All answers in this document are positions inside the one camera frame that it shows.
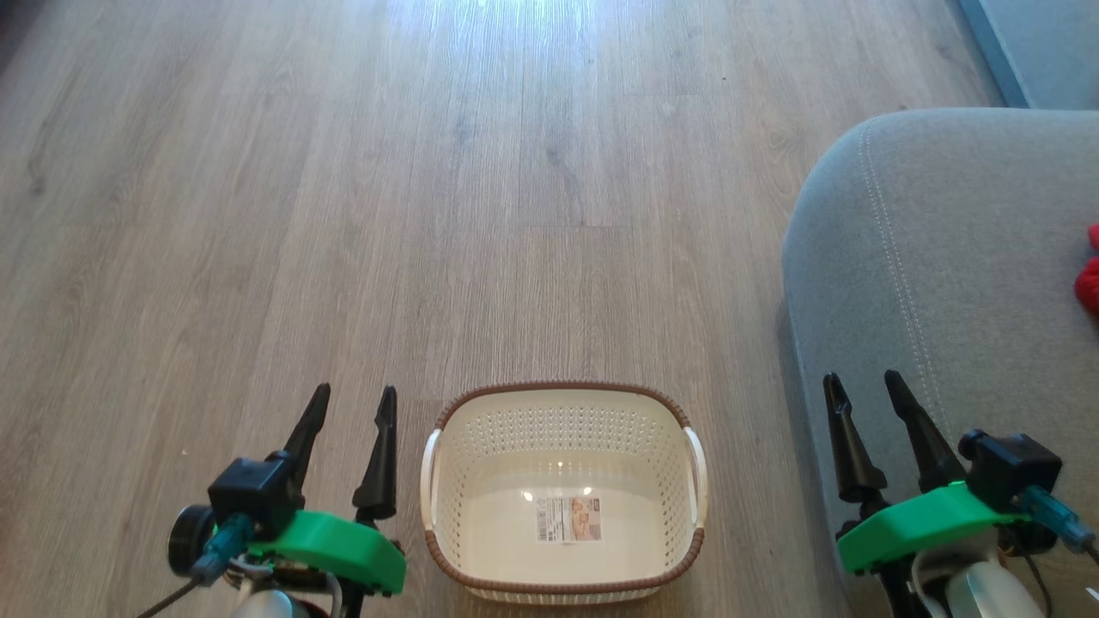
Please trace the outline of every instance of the blue cable connector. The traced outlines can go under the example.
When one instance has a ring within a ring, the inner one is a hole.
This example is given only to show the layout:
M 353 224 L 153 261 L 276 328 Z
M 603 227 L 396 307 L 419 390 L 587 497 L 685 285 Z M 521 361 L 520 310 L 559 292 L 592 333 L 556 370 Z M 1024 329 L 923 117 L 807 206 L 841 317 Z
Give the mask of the blue cable connector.
M 229 561 L 244 553 L 254 533 L 252 520 L 236 514 L 218 527 L 218 532 L 202 548 L 202 558 L 191 566 L 191 578 L 210 586 L 229 569 Z
M 1035 522 L 1052 530 L 1073 553 L 1084 553 L 1085 547 L 1096 539 L 1095 531 L 1080 521 L 1076 511 L 1036 485 L 1031 485 L 1019 495 L 1019 508 Z

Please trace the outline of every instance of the gray sofa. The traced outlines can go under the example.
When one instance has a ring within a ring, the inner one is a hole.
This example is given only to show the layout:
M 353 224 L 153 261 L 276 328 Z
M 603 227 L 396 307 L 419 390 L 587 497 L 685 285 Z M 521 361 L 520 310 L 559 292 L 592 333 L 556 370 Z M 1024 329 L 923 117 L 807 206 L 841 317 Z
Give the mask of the gray sofa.
M 896 368 L 954 441 L 1028 433 L 1065 462 L 1058 496 L 1099 526 L 1099 320 L 1072 285 L 1099 223 L 1099 112 L 933 110 L 867 121 L 818 163 L 782 247 L 790 327 L 829 528 L 839 500 L 821 378 L 840 374 L 886 498 L 918 494 Z M 1039 559 L 1058 616 L 1097 616 L 1099 569 Z M 1030 584 L 1025 566 L 1014 565 Z M 887 616 L 848 577 L 861 616 Z

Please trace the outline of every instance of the laundry basket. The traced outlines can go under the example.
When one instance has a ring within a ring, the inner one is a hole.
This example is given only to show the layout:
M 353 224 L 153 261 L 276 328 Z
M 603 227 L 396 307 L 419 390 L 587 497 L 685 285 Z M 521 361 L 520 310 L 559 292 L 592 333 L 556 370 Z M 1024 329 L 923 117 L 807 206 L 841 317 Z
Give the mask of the laundry basket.
M 707 496 L 682 410 L 617 384 L 467 393 L 440 417 L 420 472 L 432 558 L 475 595 L 508 603 L 655 593 L 695 562 Z

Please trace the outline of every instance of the green 3d-printed part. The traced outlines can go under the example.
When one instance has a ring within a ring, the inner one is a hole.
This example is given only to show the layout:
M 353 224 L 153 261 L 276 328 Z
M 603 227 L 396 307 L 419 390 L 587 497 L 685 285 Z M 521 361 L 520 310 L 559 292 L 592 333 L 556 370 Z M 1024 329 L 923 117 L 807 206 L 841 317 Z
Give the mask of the green 3d-printed part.
M 274 541 L 248 543 L 248 553 L 275 553 L 381 593 L 400 594 L 408 562 L 374 528 L 330 512 L 299 510 Z
M 996 512 L 958 481 L 868 517 L 840 538 L 840 560 L 848 573 L 869 571 L 990 526 L 1020 520 L 1030 516 Z

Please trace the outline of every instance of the label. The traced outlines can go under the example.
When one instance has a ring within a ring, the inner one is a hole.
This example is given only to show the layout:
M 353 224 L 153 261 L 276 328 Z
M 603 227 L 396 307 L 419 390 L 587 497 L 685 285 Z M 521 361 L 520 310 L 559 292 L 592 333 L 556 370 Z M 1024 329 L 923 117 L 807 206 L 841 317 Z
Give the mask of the label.
M 540 543 L 589 543 L 603 540 L 599 498 L 570 496 L 534 501 L 536 540 Z

